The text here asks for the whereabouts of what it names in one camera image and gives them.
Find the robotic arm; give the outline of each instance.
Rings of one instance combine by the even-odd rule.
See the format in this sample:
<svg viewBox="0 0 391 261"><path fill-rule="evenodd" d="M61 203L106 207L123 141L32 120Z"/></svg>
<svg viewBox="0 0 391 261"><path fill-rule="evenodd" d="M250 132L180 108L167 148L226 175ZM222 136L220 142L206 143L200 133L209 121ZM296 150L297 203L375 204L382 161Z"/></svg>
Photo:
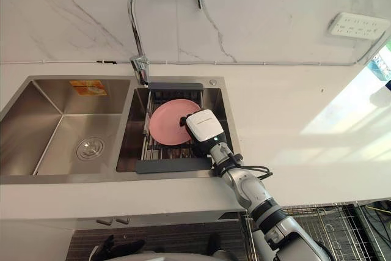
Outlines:
<svg viewBox="0 0 391 261"><path fill-rule="evenodd" d="M273 251L278 249L274 261L330 260L296 220L277 204L262 182L251 172L241 168L242 156L234 155L229 149L221 124L212 111L206 109L182 117L180 125L185 126L193 138L196 154L212 156L216 175L231 187L239 204L259 227L252 234L260 253L262 245L257 240L262 235L260 232L263 232L270 248Z"/></svg>

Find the drain strainer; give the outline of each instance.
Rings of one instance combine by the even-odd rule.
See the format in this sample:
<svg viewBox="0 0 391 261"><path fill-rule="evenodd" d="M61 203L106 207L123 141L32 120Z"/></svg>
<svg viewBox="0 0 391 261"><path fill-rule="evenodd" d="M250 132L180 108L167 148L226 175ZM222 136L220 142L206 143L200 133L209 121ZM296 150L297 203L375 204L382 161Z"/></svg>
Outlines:
<svg viewBox="0 0 391 261"><path fill-rule="evenodd" d="M80 160L93 160L99 157L104 148L104 141L100 138L88 138L80 142L76 155Z"/></svg>

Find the pink plate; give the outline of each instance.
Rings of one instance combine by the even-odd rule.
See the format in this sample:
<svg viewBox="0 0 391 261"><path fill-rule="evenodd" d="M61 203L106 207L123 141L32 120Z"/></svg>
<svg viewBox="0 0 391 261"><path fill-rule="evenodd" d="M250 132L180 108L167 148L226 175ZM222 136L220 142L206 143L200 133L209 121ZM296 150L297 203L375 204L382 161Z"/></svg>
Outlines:
<svg viewBox="0 0 391 261"><path fill-rule="evenodd" d="M200 110L193 101L187 99L171 100L160 106L149 121L149 132L163 145L179 145L190 140L185 127L179 126L181 117Z"/></svg>

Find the wall socket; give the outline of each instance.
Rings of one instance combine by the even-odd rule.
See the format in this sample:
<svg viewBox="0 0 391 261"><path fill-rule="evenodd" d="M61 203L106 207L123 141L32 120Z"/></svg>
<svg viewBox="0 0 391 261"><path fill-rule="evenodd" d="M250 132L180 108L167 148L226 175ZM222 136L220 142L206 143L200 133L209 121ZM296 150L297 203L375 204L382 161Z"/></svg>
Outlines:
<svg viewBox="0 0 391 261"><path fill-rule="evenodd" d="M389 26L390 21L383 18L341 12L331 23L329 32L332 35L376 40Z"/></svg>

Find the wire rack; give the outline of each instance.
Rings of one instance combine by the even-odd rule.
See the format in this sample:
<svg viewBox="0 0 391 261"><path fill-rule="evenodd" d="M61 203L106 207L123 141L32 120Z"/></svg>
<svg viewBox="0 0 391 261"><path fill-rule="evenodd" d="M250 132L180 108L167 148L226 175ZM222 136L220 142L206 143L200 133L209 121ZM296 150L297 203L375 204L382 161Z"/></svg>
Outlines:
<svg viewBox="0 0 391 261"><path fill-rule="evenodd" d="M332 207L294 208L285 211L293 216L316 241L324 244L337 261L386 261L375 236L364 228L359 206L336 205Z"/></svg>
<svg viewBox="0 0 391 261"><path fill-rule="evenodd" d="M193 158L192 141L181 145L167 146L158 143L149 133L149 121L152 114L162 104L174 99L187 99L203 108L201 90L153 90L149 92L147 103L147 117L144 123L144 141L141 160Z"/></svg>

